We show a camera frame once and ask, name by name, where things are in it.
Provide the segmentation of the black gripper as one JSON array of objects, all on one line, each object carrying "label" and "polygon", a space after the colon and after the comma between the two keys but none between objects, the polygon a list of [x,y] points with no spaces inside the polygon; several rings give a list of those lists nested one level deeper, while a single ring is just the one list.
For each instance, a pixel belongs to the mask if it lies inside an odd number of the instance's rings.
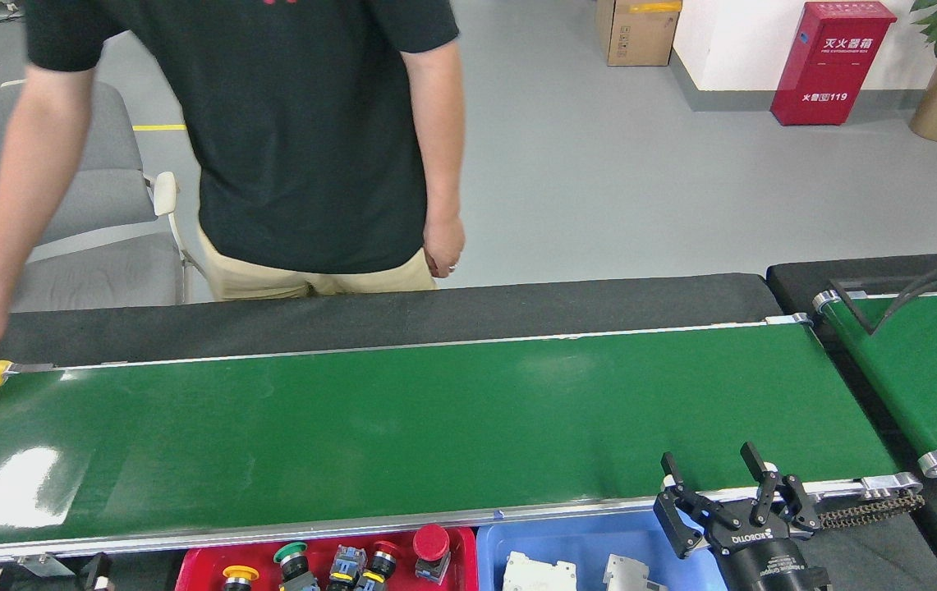
[{"label": "black gripper", "polygon": [[[783,501],[779,519],[802,530],[821,530],[821,519],[812,498],[795,474],[782,476],[779,469],[761,459],[753,442],[744,442],[741,457],[758,483],[756,502],[749,521],[765,526],[778,493]],[[679,560],[701,547],[712,521],[738,531],[742,519],[722,502],[700,495],[683,482],[672,452],[662,456],[662,491],[655,500],[655,516]],[[831,577],[824,567],[806,564],[799,547],[783,531],[770,528],[754,534],[732,534],[716,538],[710,551],[728,590],[831,590]]]}]

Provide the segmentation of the person's left hand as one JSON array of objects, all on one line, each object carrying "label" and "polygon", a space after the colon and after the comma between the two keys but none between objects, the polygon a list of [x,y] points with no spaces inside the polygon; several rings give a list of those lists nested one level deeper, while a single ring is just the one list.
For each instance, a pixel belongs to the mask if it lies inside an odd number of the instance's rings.
[{"label": "person's left hand", "polygon": [[431,277],[446,279],[457,269],[466,245],[460,214],[428,214],[424,228],[424,252]]}]

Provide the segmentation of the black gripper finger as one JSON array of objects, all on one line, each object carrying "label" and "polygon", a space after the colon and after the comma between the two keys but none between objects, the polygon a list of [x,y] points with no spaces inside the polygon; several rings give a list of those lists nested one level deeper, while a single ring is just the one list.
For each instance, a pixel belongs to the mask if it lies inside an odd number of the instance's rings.
[{"label": "black gripper finger", "polygon": [[107,553],[98,552],[93,555],[80,570],[81,590],[113,590],[112,565],[112,558]]}]

